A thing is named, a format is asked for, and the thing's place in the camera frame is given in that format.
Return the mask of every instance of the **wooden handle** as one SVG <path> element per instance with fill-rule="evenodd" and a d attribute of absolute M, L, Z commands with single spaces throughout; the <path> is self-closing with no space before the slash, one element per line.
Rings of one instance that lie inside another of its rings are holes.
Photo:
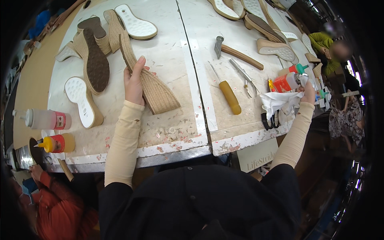
<path fill-rule="evenodd" d="M 239 115 L 241 113 L 241 107 L 239 106 L 239 102 L 237 101 L 237 98 L 235 94 L 233 93 L 231 87 L 229 86 L 227 81 L 222 81 L 219 84 L 219 87 L 221 91 L 224 94 L 225 99 L 228 102 L 228 105 L 230 106 L 233 114 Z"/>
<path fill-rule="evenodd" d="M 247 63 L 257 67 L 260 70 L 264 69 L 264 65 L 259 63 L 258 61 L 254 60 L 253 58 L 245 55 L 244 53 L 241 53 L 237 50 L 234 50 L 233 48 L 228 47 L 227 45 L 221 45 L 221 50 L 225 53 L 229 53 L 231 55 L 234 55 L 235 57 L 240 58 L 241 60 L 246 61 Z"/>
<path fill-rule="evenodd" d="M 67 164 L 65 163 L 65 160 L 61 160 L 60 158 L 58 159 L 59 160 L 59 163 L 60 163 L 60 166 L 61 168 L 63 169 L 65 175 L 67 176 L 68 180 L 70 182 L 72 182 L 72 180 L 74 179 L 74 176 L 73 174 L 71 173 L 70 169 L 68 168 Z"/>

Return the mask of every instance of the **yellow handle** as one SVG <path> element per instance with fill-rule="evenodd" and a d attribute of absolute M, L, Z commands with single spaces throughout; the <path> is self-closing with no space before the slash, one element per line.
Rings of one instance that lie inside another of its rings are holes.
<path fill-rule="evenodd" d="M 222 81 L 219 84 L 219 87 L 221 91 L 223 92 L 225 99 L 227 100 L 229 106 L 231 107 L 231 110 L 233 114 L 239 115 L 241 113 L 241 107 L 239 106 L 239 102 L 237 101 L 237 98 L 235 94 L 233 93 L 231 86 L 227 83 L 227 81 Z"/>

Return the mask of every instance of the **beige arm sleeve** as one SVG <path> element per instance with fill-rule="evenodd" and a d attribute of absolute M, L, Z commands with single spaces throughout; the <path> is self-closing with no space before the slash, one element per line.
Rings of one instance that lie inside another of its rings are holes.
<path fill-rule="evenodd" d="M 299 112 L 293 121 L 292 127 L 285 136 L 275 157 L 270 170 L 279 164 L 288 164 L 295 168 L 304 148 L 305 139 L 311 125 L 314 106 L 310 103 L 300 103 Z"/>
<path fill-rule="evenodd" d="M 105 187 L 113 182 L 125 183 L 132 187 L 143 111 L 144 106 L 124 100 L 105 162 Z"/>

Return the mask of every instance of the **awl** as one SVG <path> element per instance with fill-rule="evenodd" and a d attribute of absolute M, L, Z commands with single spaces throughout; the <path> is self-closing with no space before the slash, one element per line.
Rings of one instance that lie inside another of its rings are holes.
<path fill-rule="evenodd" d="M 236 98 L 235 94 L 233 93 L 231 86 L 229 86 L 227 81 L 221 81 L 221 79 L 218 76 L 213 65 L 210 62 L 209 62 L 209 64 L 211 65 L 211 67 L 214 70 L 218 80 L 220 81 L 219 87 L 220 87 L 221 91 L 223 92 L 224 97 L 227 100 L 228 105 L 231 108 L 233 114 L 239 115 L 241 113 L 241 107 L 239 106 L 239 102 L 237 101 L 237 98 Z"/>

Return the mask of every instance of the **hand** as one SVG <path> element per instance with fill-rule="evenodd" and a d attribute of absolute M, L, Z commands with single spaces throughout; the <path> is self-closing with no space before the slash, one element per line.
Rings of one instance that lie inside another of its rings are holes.
<path fill-rule="evenodd" d="M 305 88 L 302 86 L 297 90 L 298 93 L 304 92 L 304 96 L 301 98 L 301 102 L 306 102 L 314 105 L 315 102 L 315 93 L 314 88 L 312 87 L 311 82 L 308 80 L 305 84 Z"/>
<path fill-rule="evenodd" d="M 59 27 L 61 24 L 63 24 L 64 20 L 70 15 L 71 12 L 68 10 L 65 10 L 62 14 L 60 14 L 55 21 L 53 22 L 52 26 Z"/>
<path fill-rule="evenodd" d="M 320 47 L 320 53 L 324 54 L 328 60 L 331 60 L 331 55 L 329 54 L 329 50 L 325 47 Z"/>
<path fill-rule="evenodd" d="M 52 27 L 53 27 L 53 22 L 49 21 L 49 22 L 45 25 L 43 31 L 46 32 L 46 33 L 49 33 L 50 30 L 52 29 Z"/>
<path fill-rule="evenodd" d="M 131 103 L 144 106 L 143 98 L 143 86 L 140 80 L 140 73 L 143 68 L 149 70 L 149 67 L 144 66 L 146 59 L 141 56 L 133 67 L 132 74 L 129 72 L 128 67 L 124 69 L 124 88 L 125 88 L 125 100 Z"/>
<path fill-rule="evenodd" d="M 35 181 L 39 181 L 40 182 L 40 176 L 41 174 L 43 173 L 43 169 L 41 168 L 40 165 L 32 165 L 29 167 L 29 170 L 31 171 L 31 175 L 32 175 L 32 178 L 35 180 Z"/>

